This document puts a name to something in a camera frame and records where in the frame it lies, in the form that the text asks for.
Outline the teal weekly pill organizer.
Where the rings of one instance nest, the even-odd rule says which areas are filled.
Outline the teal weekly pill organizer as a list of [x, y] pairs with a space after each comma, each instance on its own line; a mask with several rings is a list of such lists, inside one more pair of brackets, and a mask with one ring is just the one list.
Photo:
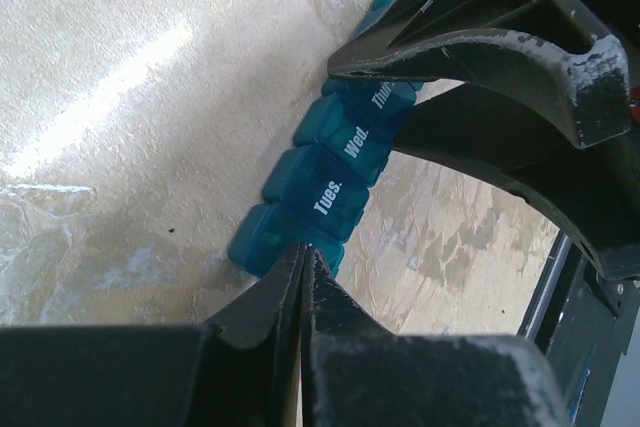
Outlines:
[[386, 167], [420, 82], [327, 79], [266, 180], [229, 248], [246, 272], [264, 276], [292, 244], [318, 247], [336, 273], [369, 190]]

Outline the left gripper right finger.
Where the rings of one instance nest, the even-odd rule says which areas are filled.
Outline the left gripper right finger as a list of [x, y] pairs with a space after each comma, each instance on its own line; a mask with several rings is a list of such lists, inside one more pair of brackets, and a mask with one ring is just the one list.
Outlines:
[[307, 251], [302, 293], [306, 426], [566, 426], [550, 365], [513, 335], [396, 335]]

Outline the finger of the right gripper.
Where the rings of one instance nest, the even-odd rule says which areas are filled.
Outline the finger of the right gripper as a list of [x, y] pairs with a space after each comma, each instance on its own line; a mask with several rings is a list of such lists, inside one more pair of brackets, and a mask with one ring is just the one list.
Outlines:
[[630, 129], [632, 40], [633, 0], [393, 0], [327, 69], [489, 89], [586, 149]]
[[419, 103], [397, 151], [522, 198], [557, 225], [598, 273], [639, 274], [639, 125], [586, 149], [496, 92], [463, 84]]

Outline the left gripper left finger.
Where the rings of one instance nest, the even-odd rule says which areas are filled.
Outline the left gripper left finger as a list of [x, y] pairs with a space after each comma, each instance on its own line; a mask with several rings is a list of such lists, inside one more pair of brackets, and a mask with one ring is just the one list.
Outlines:
[[204, 322], [7, 327], [5, 426], [291, 426], [302, 244]]

